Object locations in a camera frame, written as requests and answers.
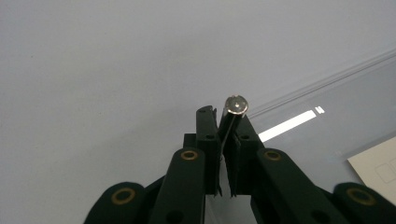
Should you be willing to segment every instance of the paper sheet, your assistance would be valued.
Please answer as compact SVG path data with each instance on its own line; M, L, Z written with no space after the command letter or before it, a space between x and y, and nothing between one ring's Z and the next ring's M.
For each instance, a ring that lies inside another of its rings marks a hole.
M396 204L396 137L348 161L367 187Z

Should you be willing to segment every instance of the white table surface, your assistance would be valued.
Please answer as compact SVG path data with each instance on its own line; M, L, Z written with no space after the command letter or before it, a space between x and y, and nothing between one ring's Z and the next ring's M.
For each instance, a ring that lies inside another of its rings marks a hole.
M390 0L1 1L0 223L82 223L108 187L162 176L197 108L370 60L395 21Z

